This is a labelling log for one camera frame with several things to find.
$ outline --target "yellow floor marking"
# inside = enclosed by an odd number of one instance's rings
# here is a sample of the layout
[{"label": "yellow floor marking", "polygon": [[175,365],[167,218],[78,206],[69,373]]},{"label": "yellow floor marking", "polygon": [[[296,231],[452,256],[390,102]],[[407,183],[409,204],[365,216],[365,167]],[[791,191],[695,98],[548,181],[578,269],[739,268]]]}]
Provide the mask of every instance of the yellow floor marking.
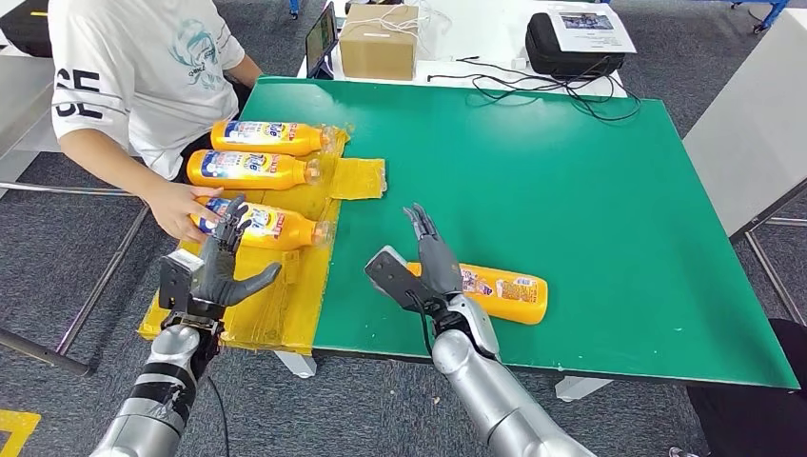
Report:
[{"label": "yellow floor marking", "polygon": [[17,457],[42,416],[35,412],[0,409],[0,430],[10,433],[0,457]]}]

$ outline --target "silver robotic arm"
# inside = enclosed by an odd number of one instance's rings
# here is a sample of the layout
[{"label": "silver robotic arm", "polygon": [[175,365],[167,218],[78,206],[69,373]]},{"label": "silver robotic arm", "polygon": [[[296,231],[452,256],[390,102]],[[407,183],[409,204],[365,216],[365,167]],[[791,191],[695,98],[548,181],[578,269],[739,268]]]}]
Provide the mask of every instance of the silver robotic arm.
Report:
[{"label": "silver robotic arm", "polygon": [[442,373],[476,425],[480,439],[500,457],[594,457],[566,434],[499,358],[499,342],[487,313],[463,295],[454,254],[419,205],[404,209],[418,238],[423,275],[417,278],[390,246],[364,271],[376,288],[406,309],[432,318],[428,345]]},{"label": "silver robotic arm", "polygon": [[226,209],[200,257],[183,249],[161,259],[160,308],[171,313],[151,344],[134,388],[91,457],[174,455],[207,364],[219,353],[227,307],[270,285],[280,264],[246,279],[233,279],[235,252],[246,212],[241,195]]}]

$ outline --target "black lettering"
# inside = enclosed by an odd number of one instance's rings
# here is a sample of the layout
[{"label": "black lettering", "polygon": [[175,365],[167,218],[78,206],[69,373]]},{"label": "black lettering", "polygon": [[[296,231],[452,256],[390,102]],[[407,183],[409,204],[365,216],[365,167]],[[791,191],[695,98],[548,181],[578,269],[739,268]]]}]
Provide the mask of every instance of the black lettering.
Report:
[{"label": "black lettering", "polygon": [[104,118],[104,114],[101,114],[100,112],[92,110],[92,109],[84,108],[83,103],[79,103],[76,106],[78,106],[79,115],[82,115],[82,116],[85,116],[85,117],[91,117],[93,119],[103,119]]},{"label": "black lettering", "polygon": [[92,86],[85,86],[85,83],[82,81],[84,79],[91,79],[93,81],[100,81],[101,76],[98,73],[92,71],[84,71],[84,70],[73,70],[73,80],[75,80],[75,88],[78,90],[90,90],[93,92],[100,92],[101,90],[98,88],[94,88]]},{"label": "black lettering", "polygon": [[[100,81],[101,75],[93,71],[84,71],[84,70],[73,70],[73,77],[72,82],[74,83],[74,88],[78,90],[88,90],[90,92],[100,92],[101,89],[88,86],[88,83],[91,81]],[[69,86],[62,84],[62,82],[70,83],[70,73],[67,69],[59,69],[56,71],[56,87],[62,89],[70,89]],[[89,109],[84,106],[83,103],[70,103],[70,104],[63,104],[57,105],[56,107],[56,114],[59,117],[68,117],[72,116],[73,114],[78,111],[80,116],[84,117],[91,117],[93,119],[103,119],[104,114],[100,111],[96,111],[95,109]]]},{"label": "black lettering", "polygon": [[68,105],[68,107],[69,107],[69,109],[63,109],[61,105],[57,106],[56,107],[56,114],[58,114],[59,117],[72,116],[73,113],[76,112],[76,107],[73,104]]},{"label": "black lettering", "polygon": [[[68,73],[68,71],[65,70],[65,69],[59,69],[59,71],[56,71],[56,79],[59,79],[59,78],[65,80],[65,81],[69,81],[70,80],[70,73]],[[57,88],[62,88],[62,89],[67,89],[68,88],[67,86],[65,86],[62,83],[56,83],[56,87]]]}]

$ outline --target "green tabletop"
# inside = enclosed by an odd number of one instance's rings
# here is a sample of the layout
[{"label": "green tabletop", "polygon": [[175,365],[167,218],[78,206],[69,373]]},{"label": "green tabletop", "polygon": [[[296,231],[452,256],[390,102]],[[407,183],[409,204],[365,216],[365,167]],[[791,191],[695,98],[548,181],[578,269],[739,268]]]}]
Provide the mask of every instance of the green tabletop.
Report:
[{"label": "green tabletop", "polygon": [[798,387],[660,101],[615,124],[563,95],[265,77],[243,118],[354,126],[344,155],[386,159],[384,198],[342,204],[315,348],[426,355],[363,272],[417,259],[418,202],[461,262],[548,282],[540,324],[494,319],[506,364]]}]

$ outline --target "printed graphic on shirt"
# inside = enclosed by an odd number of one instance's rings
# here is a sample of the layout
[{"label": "printed graphic on shirt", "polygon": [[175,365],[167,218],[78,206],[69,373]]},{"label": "printed graphic on shirt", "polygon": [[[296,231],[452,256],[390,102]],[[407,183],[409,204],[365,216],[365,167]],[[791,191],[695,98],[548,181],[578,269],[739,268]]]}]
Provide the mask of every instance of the printed graphic on shirt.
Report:
[{"label": "printed graphic on shirt", "polygon": [[219,68],[219,51],[205,25],[196,19],[180,23],[180,29],[168,50],[174,60],[187,67],[189,86],[201,85],[209,90],[221,90],[225,83]]},{"label": "printed graphic on shirt", "polygon": [[[100,93],[96,85],[101,81],[101,76],[94,71],[59,69],[56,71],[56,88],[74,90],[74,93],[95,92]],[[103,119],[104,114],[87,106],[87,103],[60,103],[53,106],[59,117],[68,117],[78,114],[92,119]]]}]

